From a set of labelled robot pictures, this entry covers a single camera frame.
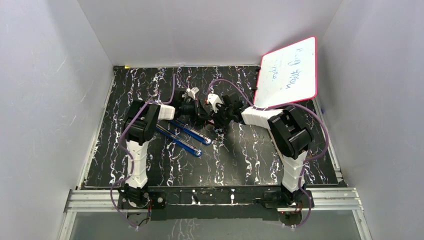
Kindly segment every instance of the robotic arm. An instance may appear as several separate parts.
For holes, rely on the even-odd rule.
[[[280,204],[291,205],[302,196],[299,190],[305,187],[305,179],[300,176],[313,134],[303,120],[299,109],[287,106],[284,109],[258,110],[244,106],[235,91],[222,96],[213,93],[207,96],[206,103],[212,108],[211,117],[216,128],[225,128],[231,121],[245,125],[259,126],[268,129],[273,143],[278,150],[284,166],[281,181],[281,193],[264,195],[266,207],[273,208],[279,204],[270,204],[272,199],[280,199]]]
[[[194,120],[204,122],[211,118],[199,103],[197,87],[186,90],[176,89],[169,105],[150,103],[141,112],[139,117],[129,127],[125,134],[126,148],[132,154],[133,159],[128,157],[128,175],[123,191],[118,190],[120,195],[135,208],[145,206],[149,194],[146,184],[147,148],[152,139],[157,123],[160,120],[176,120],[181,115],[189,115]],[[145,104],[144,101],[134,100],[128,110],[122,132],[129,126]]]

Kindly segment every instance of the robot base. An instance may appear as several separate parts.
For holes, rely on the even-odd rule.
[[[302,212],[285,211],[281,212],[278,215],[278,218],[279,221],[286,226],[297,225],[302,221]]]
[[[302,202],[304,206],[308,205],[308,197],[301,192],[301,190],[296,190],[293,193],[285,190],[281,186],[281,190],[268,190],[263,192],[263,199],[261,200],[262,206],[267,209],[277,209],[288,207],[293,203]],[[310,190],[305,190],[309,196],[312,196]],[[312,208],[314,207],[314,199],[311,198]]]
[[[164,209],[167,204],[167,194],[164,191],[148,189],[147,185],[140,189],[125,184],[123,189],[118,189],[118,192],[117,206],[119,209],[147,209],[148,201],[150,201],[152,209]]]

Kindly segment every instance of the black tabletop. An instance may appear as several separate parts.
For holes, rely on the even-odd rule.
[[[125,115],[133,99],[167,101],[172,91],[172,76],[178,74],[188,87],[198,87],[200,99],[205,99],[209,83],[222,78],[235,83],[252,101],[256,85],[257,66],[115,68],[115,78],[83,188],[106,188],[127,174],[127,157],[118,148]],[[217,83],[213,92],[224,95],[232,90],[226,82]],[[311,100],[300,104],[315,111]],[[309,157],[319,154],[324,136],[319,123],[304,114],[314,134]],[[177,133],[200,148],[200,157],[191,155],[171,139],[156,132],[147,150],[149,186],[239,186],[279,185],[283,166],[268,130],[251,125],[230,123],[225,132],[211,125],[197,125],[190,119],[180,120],[212,139],[203,145],[166,121],[159,124]],[[308,184],[337,184],[329,154],[307,163],[305,180]]]

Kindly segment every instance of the whiteboard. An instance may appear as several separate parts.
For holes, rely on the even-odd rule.
[[[315,36],[262,57],[253,103],[267,108],[317,95]]]

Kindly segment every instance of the metal frame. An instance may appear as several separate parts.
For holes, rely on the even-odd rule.
[[[318,100],[317,97],[314,97],[314,98],[312,98],[312,102],[313,102],[313,106],[315,107],[316,114],[321,119],[321,121],[324,123],[324,125],[327,126],[326,121],[324,120],[323,112],[321,110],[320,100]],[[340,171],[339,161],[337,160],[336,151],[334,150],[330,136],[328,136],[328,143],[329,143],[328,144],[328,153],[330,154],[330,159],[331,159],[332,166],[334,168],[337,180],[338,180],[338,182],[340,182],[340,181],[343,180],[343,176],[342,176],[342,172]]]
[[[315,207],[313,211],[351,210],[360,238],[371,240],[371,234],[364,217],[364,208],[355,187],[310,187]],[[59,240],[69,240],[77,213],[115,212],[110,190],[71,190],[64,209],[64,220]],[[118,203],[119,193],[113,191],[113,199]],[[292,208],[278,208],[279,212],[292,211]],[[146,209],[122,210],[125,213],[147,213]]]
[[[88,158],[86,159],[85,165],[82,168],[81,176],[79,177],[78,186],[77,186],[78,189],[81,189],[84,180],[87,178],[87,176],[89,174],[90,165],[92,164],[93,156],[95,154],[97,139],[99,138],[100,130],[102,129],[103,118],[105,117],[105,114],[106,114],[106,107],[108,106],[109,98],[110,98],[111,93],[112,93],[112,87],[114,86],[115,78],[117,76],[116,72],[115,71],[113,71],[113,72],[114,72],[114,74],[113,74],[112,81],[110,82],[109,91],[107,92],[106,100],[105,100],[103,108],[101,110],[100,120],[97,124],[97,128],[96,128],[95,133],[93,135],[93,138],[91,140],[90,152],[89,152]]]

